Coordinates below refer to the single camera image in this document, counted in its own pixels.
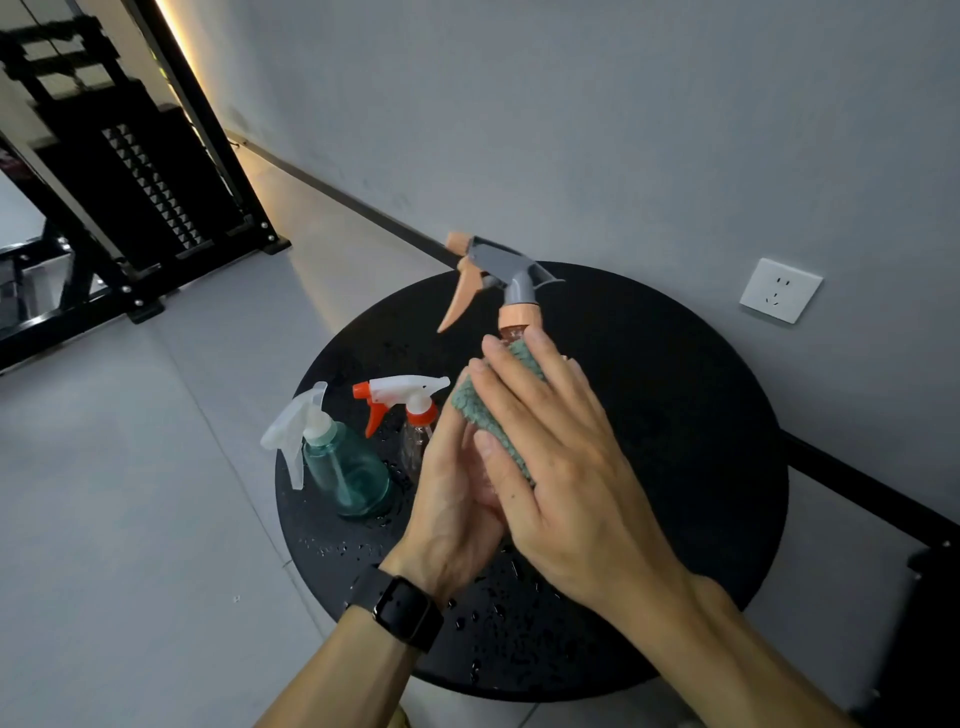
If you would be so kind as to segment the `person's left hand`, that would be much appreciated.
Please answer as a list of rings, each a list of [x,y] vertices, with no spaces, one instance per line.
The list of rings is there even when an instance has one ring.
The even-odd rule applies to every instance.
[[[425,590],[441,609],[481,575],[505,535],[496,495],[476,452],[472,486],[428,488],[426,447],[409,521],[380,564]]]

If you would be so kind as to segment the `person's right hand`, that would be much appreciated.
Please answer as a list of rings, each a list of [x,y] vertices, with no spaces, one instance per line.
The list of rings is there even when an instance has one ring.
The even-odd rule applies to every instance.
[[[530,346],[534,334],[544,334],[556,346],[541,329],[526,330],[526,345],[540,365]],[[480,399],[483,358],[472,359],[468,366]],[[528,483],[540,522],[533,529],[508,527],[514,544],[554,587],[607,621],[605,608],[623,586],[639,582],[673,588],[690,574],[666,540],[585,379],[593,395],[593,425],[582,443],[558,450],[514,447],[533,480]]]

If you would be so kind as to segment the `grey orange spray bottle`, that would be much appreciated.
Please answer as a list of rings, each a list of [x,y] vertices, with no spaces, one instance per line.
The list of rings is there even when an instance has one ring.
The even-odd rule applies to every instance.
[[[490,239],[451,231],[445,249],[458,257],[457,285],[437,332],[445,332],[468,310],[474,298],[489,289],[498,289],[503,301],[498,310],[497,328],[506,344],[522,339],[531,325],[544,325],[537,292],[546,285],[565,281],[550,273],[526,254]]]

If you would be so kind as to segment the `person's right forearm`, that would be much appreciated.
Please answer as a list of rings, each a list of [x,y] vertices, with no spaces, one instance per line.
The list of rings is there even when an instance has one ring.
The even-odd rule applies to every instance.
[[[630,583],[607,619],[705,728],[858,728],[750,625],[713,580]]]

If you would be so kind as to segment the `person's left forearm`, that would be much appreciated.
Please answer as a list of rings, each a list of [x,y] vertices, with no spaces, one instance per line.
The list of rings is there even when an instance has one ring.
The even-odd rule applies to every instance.
[[[390,728],[421,656],[349,608],[254,728]]]

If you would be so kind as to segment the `white red spray bottle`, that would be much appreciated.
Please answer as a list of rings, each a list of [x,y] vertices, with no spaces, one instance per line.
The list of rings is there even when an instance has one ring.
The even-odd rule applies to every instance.
[[[401,374],[369,379],[352,386],[354,399],[364,401],[368,409],[365,428],[367,439],[376,434],[393,407],[404,408],[399,455],[404,473],[414,485],[419,483],[426,447],[439,418],[439,408],[433,396],[450,387],[450,384],[447,376]]]

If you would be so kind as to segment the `teal spray bottle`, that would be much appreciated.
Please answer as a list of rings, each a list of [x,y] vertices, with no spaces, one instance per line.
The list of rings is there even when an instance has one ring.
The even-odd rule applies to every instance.
[[[392,480],[367,440],[325,410],[324,381],[296,395],[267,427],[262,448],[281,453],[291,488],[312,483],[344,519],[382,515],[389,507]]]

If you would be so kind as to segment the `round black table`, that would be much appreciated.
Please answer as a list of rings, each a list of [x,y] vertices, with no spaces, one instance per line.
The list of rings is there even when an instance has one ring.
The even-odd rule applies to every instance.
[[[545,261],[560,284],[540,288],[547,334],[579,362],[679,560],[720,584],[743,610],[770,571],[785,528],[788,473],[781,431],[735,349],[678,301],[618,273]],[[449,329],[437,328],[454,271],[379,300],[323,348],[296,388],[326,382],[326,411],[362,433],[355,383],[382,376],[455,380],[496,328],[502,296],[482,292]],[[401,408],[371,443],[394,484],[388,513],[338,516],[309,475],[291,486],[275,458],[275,498],[294,566],[338,620],[368,564],[402,535],[415,488],[400,464]],[[602,618],[552,588],[510,543],[444,609],[414,676],[474,698],[521,703],[596,698],[656,673]]]

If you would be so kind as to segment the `black wristwatch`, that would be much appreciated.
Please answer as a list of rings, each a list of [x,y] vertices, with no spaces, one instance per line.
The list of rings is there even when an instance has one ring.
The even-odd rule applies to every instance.
[[[432,649],[445,621],[433,596],[380,564],[370,564],[359,573],[343,607],[366,611],[391,637],[421,653]]]

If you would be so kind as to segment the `black metal rack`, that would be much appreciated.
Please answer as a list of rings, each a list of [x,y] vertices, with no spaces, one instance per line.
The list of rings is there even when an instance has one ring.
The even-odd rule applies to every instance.
[[[0,0],[2,179],[44,226],[0,246],[0,374],[291,245],[161,0]]]

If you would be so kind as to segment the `black chair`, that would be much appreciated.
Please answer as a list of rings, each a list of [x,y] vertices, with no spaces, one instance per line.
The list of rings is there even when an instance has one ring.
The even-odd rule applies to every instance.
[[[860,728],[960,728],[960,544],[910,558],[915,580]]]

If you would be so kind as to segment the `white wall socket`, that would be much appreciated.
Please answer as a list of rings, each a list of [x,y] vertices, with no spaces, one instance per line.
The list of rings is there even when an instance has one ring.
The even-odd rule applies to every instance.
[[[739,304],[788,325],[796,324],[822,285],[822,276],[770,258],[757,263]]]

